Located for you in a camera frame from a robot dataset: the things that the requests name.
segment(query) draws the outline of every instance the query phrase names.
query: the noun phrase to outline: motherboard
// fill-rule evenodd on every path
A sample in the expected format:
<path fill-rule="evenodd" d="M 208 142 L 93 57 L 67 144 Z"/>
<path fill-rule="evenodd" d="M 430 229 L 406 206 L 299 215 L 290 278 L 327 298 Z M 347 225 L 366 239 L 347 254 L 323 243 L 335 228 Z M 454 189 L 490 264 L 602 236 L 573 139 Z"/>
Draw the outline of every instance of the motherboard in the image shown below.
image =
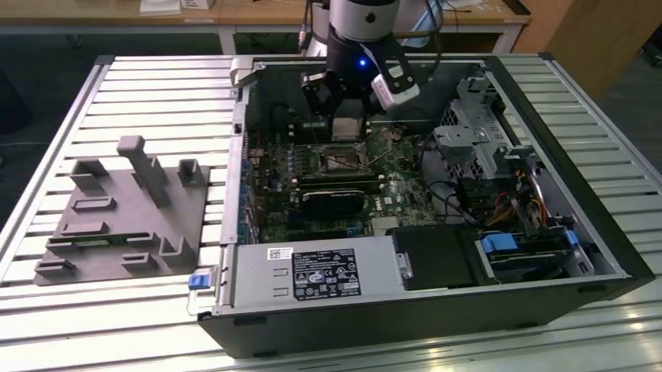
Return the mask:
<path fill-rule="evenodd" d="M 370 129 L 360 142 L 295 144 L 276 134 L 251 151 L 264 243 L 384 235 L 438 221 L 415 169 L 420 136 L 390 124 Z"/>

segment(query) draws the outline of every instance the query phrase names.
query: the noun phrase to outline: table leg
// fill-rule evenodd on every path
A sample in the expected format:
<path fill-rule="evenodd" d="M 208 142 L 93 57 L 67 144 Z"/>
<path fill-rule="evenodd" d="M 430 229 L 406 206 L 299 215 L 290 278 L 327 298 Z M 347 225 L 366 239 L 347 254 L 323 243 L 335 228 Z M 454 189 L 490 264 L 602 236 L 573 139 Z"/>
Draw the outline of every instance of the table leg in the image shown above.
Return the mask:
<path fill-rule="evenodd" d="M 511 25 L 505 27 L 497 44 L 494 45 L 493 53 L 510 53 L 515 42 L 518 41 L 519 32 L 522 31 L 522 25 Z"/>
<path fill-rule="evenodd" d="M 219 26 L 219 40 L 223 54 L 236 54 L 235 26 Z"/>
<path fill-rule="evenodd" d="M 67 42 L 73 49 L 80 49 L 80 47 L 83 47 L 83 35 L 79 33 L 76 35 L 67 34 L 65 37 Z"/>

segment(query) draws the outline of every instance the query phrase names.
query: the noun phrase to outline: slotted metal table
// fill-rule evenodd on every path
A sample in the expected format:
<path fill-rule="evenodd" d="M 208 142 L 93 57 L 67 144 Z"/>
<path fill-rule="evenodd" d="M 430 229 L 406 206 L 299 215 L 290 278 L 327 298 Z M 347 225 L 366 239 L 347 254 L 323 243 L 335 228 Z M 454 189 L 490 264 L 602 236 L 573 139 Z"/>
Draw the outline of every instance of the slotted metal table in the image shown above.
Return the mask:
<path fill-rule="evenodd" d="M 537 55 L 499 56 L 606 208 L 662 274 L 662 180 L 573 83 Z M 662 281 L 549 325 L 408 343 L 234 360 L 195 323 L 187 276 L 37 287 L 31 281 L 75 185 L 76 159 L 147 139 L 163 166 L 212 167 L 200 266 L 219 262 L 234 97 L 232 57 L 100 57 L 0 235 L 0 370 L 649 370 L 662 363 Z M 510 121 L 525 142 L 514 117 Z"/>

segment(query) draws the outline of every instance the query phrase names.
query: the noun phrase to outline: metal bracket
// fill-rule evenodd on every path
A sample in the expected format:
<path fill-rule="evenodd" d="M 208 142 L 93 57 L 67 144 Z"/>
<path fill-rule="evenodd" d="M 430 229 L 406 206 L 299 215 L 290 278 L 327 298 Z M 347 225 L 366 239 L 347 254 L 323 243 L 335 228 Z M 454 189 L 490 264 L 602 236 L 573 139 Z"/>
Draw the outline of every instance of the metal bracket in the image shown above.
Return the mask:
<path fill-rule="evenodd" d="M 232 87 L 240 88 L 255 81 L 254 57 L 242 56 L 232 59 L 230 63 L 230 83 Z"/>

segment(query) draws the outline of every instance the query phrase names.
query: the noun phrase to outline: blue tab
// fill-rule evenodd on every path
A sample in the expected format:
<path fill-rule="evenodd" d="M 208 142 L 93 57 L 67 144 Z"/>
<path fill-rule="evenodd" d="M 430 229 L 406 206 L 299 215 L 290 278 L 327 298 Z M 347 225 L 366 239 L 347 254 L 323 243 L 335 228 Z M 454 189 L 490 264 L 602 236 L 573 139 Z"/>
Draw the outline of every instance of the blue tab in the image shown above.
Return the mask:
<path fill-rule="evenodd" d="M 571 246 L 579 245 L 579 239 L 577 238 L 575 232 L 571 230 L 566 230 L 566 239 Z"/>
<path fill-rule="evenodd" d="M 513 234 L 491 234 L 487 235 L 482 240 L 481 244 L 483 246 L 483 251 L 486 253 L 493 253 L 494 251 L 505 250 L 518 250 L 518 243 Z"/>
<path fill-rule="evenodd" d="M 196 291 L 199 289 L 210 289 L 211 287 L 211 273 L 192 274 L 188 277 L 188 289 Z"/>

